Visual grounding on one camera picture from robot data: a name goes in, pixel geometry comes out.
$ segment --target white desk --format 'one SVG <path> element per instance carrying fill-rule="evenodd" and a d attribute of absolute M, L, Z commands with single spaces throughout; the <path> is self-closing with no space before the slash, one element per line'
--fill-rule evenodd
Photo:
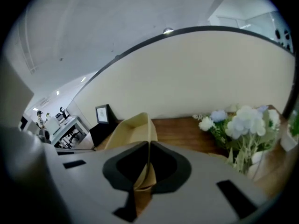
<path fill-rule="evenodd" d="M 84 126 L 79 122 L 78 117 L 76 116 L 69 116 L 65 121 L 60 124 L 60 128 L 52 135 L 50 135 L 50 141 L 52 145 L 55 145 L 57 142 L 62 142 L 60 139 L 64 136 L 64 134 L 73 126 L 81 132 L 88 134 L 88 131 L 84 128 Z"/>

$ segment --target white ceiling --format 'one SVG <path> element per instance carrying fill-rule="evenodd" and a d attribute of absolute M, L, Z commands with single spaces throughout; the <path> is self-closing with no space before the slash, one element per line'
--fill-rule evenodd
<path fill-rule="evenodd" d="M 34 0 L 13 27 L 4 54 L 34 92 L 31 106 L 166 27 L 204 24 L 222 2 Z"/>

